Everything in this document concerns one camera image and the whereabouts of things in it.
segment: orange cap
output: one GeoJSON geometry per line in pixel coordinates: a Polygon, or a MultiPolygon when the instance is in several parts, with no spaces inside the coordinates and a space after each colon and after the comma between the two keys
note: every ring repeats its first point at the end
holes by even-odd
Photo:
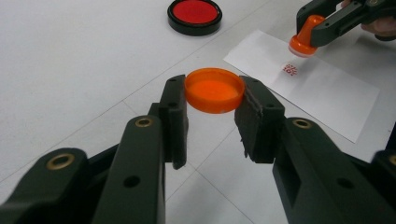
{"type": "Polygon", "coordinates": [[[303,58],[311,57],[317,50],[317,48],[310,46],[312,28],[325,20],[324,17],[319,15],[309,16],[300,33],[295,35],[289,42],[289,50],[291,53],[303,58]]]}
{"type": "Polygon", "coordinates": [[[236,74],[220,68],[202,68],[184,81],[186,99],[194,108],[211,114],[236,109],[242,102],[245,82],[236,74]]]}

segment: white paper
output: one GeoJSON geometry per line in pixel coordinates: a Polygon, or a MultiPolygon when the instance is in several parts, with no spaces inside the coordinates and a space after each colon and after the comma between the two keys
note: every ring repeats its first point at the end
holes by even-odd
{"type": "Polygon", "coordinates": [[[255,31],[224,60],[356,143],[379,89],[316,57],[299,58],[288,47],[255,31]]]}

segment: round container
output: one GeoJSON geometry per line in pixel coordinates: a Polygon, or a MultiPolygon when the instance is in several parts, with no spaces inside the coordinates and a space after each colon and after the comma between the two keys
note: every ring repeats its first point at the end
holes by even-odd
{"type": "Polygon", "coordinates": [[[241,104],[245,91],[242,78],[220,68],[195,70],[186,77],[184,86],[189,104],[211,114],[236,109],[241,104]]]}
{"type": "Polygon", "coordinates": [[[169,25],[183,35],[210,35],[219,29],[221,17],[210,0],[176,0],[168,8],[169,25]]]}

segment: black plastic part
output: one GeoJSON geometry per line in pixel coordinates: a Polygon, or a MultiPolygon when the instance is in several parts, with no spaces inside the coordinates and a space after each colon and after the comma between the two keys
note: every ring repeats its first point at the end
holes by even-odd
{"type": "Polygon", "coordinates": [[[393,130],[392,133],[390,134],[390,138],[388,140],[386,149],[396,151],[396,123],[393,126],[393,130]]]}
{"type": "Polygon", "coordinates": [[[0,223],[70,223],[76,216],[74,200],[83,195],[90,179],[87,168],[86,154],[76,148],[41,157],[0,206],[0,223]]]}
{"type": "Polygon", "coordinates": [[[163,122],[163,149],[165,162],[172,162],[179,169],[187,160],[187,103],[184,94],[185,75],[171,77],[166,81],[159,103],[151,105],[148,112],[163,122]]]}
{"type": "Polygon", "coordinates": [[[164,223],[161,121],[131,119],[121,138],[92,223],[164,223]]]}
{"type": "Polygon", "coordinates": [[[169,25],[179,33],[183,35],[193,35],[193,36],[201,36],[201,35],[210,35],[215,33],[220,28],[222,12],[219,6],[210,0],[200,0],[203,2],[207,2],[208,4],[212,5],[216,11],[218,12],[218,16],[210,22],[206,23],[189,23],[178,19],[175,14],[173,13],[174,7],[186,0],[176,0],[174,1],[168,8],[168,23],[169,25]]]}
{"type": "Polygon", "coordinates": [[[392,223],[396,213],[320,127],[286,119],[274,177],[289,223],[392,223]]]}
{"type": "Polygon", "coordinates": [[[396,151],[375,153],[367,177],[383,198],[396,210],[396,151]]]}
{"type": "MultiPolygon", "coordinates": [[[[396,0],[354,0],[348,6],[336,11],[336,6],[342,0],[314,0],[297,13],[297,34],[300,33],[305,21],[311,15],[326,18],[324,22],[312,29],[312,47],[325,46],[337,37],[344,35],[357,25],[368,24],[382,17],[396,15],[396,0]]],[[[381,41],[396,39],[396,36],[375,36],[381,41]]]]}
{"type": "Polygon", "coordinates": [[[119,145],[115,145],[89,159],[90,170],[92,175],[99,175],[106,172],[113,162],[119,145]]]}
{"type": "Polygon", "coordinates": [[[285,107],[257,79],[245,81],[242,103],[235,110],[235,123],[242,137],[245,156],[256,163],[273,163],[277,132],[285,119],[285,107]]]}

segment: red ink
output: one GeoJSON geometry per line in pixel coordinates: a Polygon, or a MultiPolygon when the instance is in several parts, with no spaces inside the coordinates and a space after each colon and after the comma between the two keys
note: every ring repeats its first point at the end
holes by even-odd
{"type": "Polygon", "coordinates": [[[283,71],[291,76],[297,75],[297,67],[289,63],[283,67],[283,71]]]}

